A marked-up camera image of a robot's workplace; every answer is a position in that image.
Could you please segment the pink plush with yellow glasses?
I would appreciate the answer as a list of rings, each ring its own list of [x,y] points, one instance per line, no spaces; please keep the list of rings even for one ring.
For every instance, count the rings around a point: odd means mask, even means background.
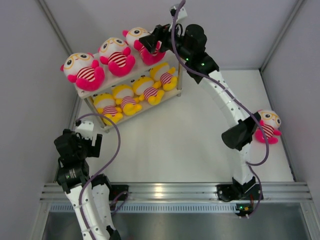
[[[157,42],[154,53],[150,53],[146,49],[139,39],[148,36],[149,33],[142,27],[134,27],[131,30],[123,30],[122,35],[126,38],[126,43],[139,52],[143,63],[148,66],[160,62],[166,54],[165,52],[159,51],[162,44],[160,41]]]

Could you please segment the yellow plush with black eyes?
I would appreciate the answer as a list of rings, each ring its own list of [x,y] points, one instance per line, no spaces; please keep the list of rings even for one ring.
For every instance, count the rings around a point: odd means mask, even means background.
[[[150,105],[158,105],[165,95],[165,91],[148,76],[141,76],[132,84],[133,92],[140,101],[147,101]]]

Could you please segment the yellow plush striped shirt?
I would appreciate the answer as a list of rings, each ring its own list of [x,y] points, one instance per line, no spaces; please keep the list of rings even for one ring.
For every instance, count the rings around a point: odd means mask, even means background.
[[[116,104],[120,106],[126,116],[133,116],[143,109],[142,105],[139,104],[139,98],[136,97],[129,85],[117,85],[111,91]]]

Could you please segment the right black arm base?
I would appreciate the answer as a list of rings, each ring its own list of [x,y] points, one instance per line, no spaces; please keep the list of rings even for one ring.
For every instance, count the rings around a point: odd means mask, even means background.
[[[245,185],[218,184],[216,186],[217,197],[223,202],[231,202],[237,200],[263,200],[264,196],[257,183],[249,183]]]

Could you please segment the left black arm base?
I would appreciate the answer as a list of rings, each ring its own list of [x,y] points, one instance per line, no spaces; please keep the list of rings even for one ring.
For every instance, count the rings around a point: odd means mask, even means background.
[[[127,184],[112,184],[109,192],[109,201],[124,201],[129,192]]]

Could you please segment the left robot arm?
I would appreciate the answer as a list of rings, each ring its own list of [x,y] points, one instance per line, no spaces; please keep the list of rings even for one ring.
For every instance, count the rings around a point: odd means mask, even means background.
[[[54,140],[59,153],[56,181],[73,207],[84,240],[119,240],[121,236],[113,224],[110,206],[96,206],[109,200],[113,187],[104,174],[90,176],[86,161],[99,157],[101,144],[101,134],[93,140],[92,136],[64,129]]]

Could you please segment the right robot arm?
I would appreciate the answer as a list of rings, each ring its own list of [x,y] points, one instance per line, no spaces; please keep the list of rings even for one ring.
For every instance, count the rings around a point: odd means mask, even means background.
[[[197,24],[190,24],[183,34],[170,25],[157,25],[153,32],[138,39],[151,54],[173,52],[195,82],[202,87],[223,113],[229,129],[221,134],[223,143],[236,153],[232,163],[231,184],[219,185],[219,197],[224,201],[244,199],[257,189],[257,177],[250,170],[250,147],[253,133],[261,117],[244,107],[224,81],[220,68],[206,53],[207,36]]]

